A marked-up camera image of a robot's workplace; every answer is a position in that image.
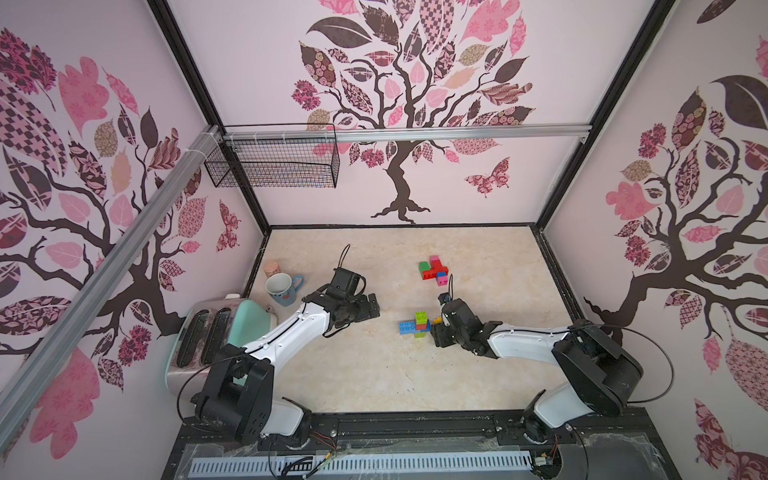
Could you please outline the light blue long brick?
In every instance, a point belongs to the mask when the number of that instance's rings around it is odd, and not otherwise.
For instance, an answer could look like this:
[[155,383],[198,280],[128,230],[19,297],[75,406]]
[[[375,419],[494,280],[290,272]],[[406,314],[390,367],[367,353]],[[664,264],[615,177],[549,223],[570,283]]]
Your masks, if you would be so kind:
[[416,333],[416,323],[411,321],[402,321],[398,325],[400,335],[413,335]]

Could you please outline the red long brick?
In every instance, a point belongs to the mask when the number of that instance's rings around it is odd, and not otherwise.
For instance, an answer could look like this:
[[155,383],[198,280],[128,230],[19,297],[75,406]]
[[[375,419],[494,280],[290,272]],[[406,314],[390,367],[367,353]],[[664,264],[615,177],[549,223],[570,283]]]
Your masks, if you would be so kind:
[[447,276],[449,270],[445,267],[431,268],[428,270],[421,270],[420,274],[423,280],[435,279],[439,276]]

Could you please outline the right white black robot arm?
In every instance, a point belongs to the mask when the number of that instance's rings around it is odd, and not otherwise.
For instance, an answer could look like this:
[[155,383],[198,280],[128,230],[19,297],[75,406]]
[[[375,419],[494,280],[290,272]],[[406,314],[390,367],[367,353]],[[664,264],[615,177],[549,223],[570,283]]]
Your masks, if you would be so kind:
[[642,379],[640,363],[589,321],[559,328],[483,323],[460,298],[442,293],[438,302],[442,322],[436,337],[442,343],[478,357],[532,360],[563,372],[563,384],[537,394],[526,408],[527,427],[554,430],[591,413],[617,417]]

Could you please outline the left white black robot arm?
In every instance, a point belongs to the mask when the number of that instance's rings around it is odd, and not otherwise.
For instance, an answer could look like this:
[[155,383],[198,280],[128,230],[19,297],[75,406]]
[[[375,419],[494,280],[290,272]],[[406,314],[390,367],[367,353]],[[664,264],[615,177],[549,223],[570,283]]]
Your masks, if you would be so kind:
[[312,412],[274,394],[277,374],[317,338],[331,338],[349,326],[380,316],[367,279],[343,267],[330,282],[306,295],[286,321],[242,347],[224,345],[202,389],[191,397],[194,417],[226,438],[245,446],[264,438],[292,447],[309,441]]

